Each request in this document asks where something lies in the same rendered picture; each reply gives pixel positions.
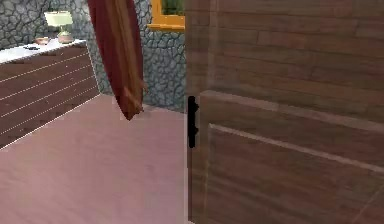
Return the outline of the brown wooden room door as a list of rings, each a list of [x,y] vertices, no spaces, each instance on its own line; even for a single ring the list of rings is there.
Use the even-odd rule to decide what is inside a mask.
[[[384,224],[384,0],[185,0],[192,224]]]

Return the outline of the red and orange surfboard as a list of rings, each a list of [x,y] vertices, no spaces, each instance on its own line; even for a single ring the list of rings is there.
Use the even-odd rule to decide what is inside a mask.
[[[87,0],[102,63],[127,120],[143,111],[143,53],[134,0]]]

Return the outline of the orange framed window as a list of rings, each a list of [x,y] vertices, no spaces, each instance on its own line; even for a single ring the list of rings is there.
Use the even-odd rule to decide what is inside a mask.
[[[151,0],[152,20],[147,27],[154,31],[184,32],[185,17],[181,15],[164,15],[162,0]]]

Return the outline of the brown chest of drawers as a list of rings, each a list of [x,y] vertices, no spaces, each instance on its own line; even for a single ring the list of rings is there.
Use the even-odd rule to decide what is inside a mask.
[[[38,47],[27,50],[23,47]],[[99,94],[84,40],[0,51],[0,148]]]

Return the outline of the white table lamp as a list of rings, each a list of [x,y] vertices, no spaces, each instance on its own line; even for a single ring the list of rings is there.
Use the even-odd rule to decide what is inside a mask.
[[[58,27],[60,29],[57,34],[58,42],[61,44],[69,44],[74,41],[72,34],[68,31],[67,26],[73,24],[73,19],[69,11],[50,11],[44,13],[48,26]]]

